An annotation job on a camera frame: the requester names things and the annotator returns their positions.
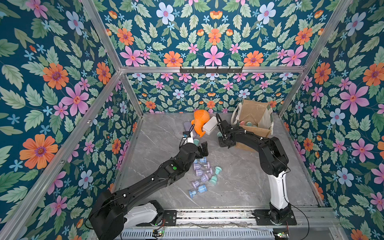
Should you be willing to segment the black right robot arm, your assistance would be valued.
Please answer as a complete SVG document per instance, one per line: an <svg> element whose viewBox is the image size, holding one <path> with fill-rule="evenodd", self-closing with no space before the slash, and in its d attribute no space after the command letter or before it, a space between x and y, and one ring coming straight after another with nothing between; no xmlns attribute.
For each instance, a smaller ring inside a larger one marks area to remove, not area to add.
<svg viewBox="0 0 384 240"><path fill-rule="evenodd" d="M271 199L270 220L274 225L281 225L292 213L292 205L287 197L286 174L289 159L277 137L258 136L240 126L232 126L216 114L217 127L222 134L218 137L220 147L231 148L243 144L259 153L260 166L268 175Z"/></svg>

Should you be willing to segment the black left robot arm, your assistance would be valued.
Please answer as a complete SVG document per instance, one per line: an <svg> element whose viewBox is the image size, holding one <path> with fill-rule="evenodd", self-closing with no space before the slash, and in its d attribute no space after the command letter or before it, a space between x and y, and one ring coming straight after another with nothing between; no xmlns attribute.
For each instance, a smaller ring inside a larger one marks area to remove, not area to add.
<svg viewBox="0 0 384 240"><path fill-rule="evenodd" d="M125 220L125 215L139 201L183 178L196 159L208 155L207 142L199 146L186 143L179 147L176 156L163 162L145 179L114 193L109 190L102 192L92 206L88 217L97 237L100 240L115 239L123 231L124 224L128 222Z"/></svg>

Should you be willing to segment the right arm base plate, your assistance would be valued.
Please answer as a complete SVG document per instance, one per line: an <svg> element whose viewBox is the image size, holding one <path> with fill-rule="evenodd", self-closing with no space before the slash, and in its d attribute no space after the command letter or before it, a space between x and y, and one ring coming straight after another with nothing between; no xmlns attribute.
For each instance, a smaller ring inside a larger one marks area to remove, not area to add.
<svg viewBox="0 0 384 240"><path fill-rule="evenodd" d="M254 210L253 216L256 219L258 226L296 226L297 221L292 210L281 215L279 211L275 210Z"/></svg>

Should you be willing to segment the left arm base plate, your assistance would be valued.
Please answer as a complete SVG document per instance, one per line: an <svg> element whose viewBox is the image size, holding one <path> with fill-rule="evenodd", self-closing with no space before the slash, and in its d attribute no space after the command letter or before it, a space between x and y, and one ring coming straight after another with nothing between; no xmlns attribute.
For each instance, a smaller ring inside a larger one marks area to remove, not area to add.
<svg viewBox="0 0 384 240"><path fill-rule="evenodd" d="M164 226L174 227L176 226L177 215L176 210L165 210L163 214L156 216L150 223L141 223L137 227L160 227L163 225L163 221L165 221Z"/></svg>

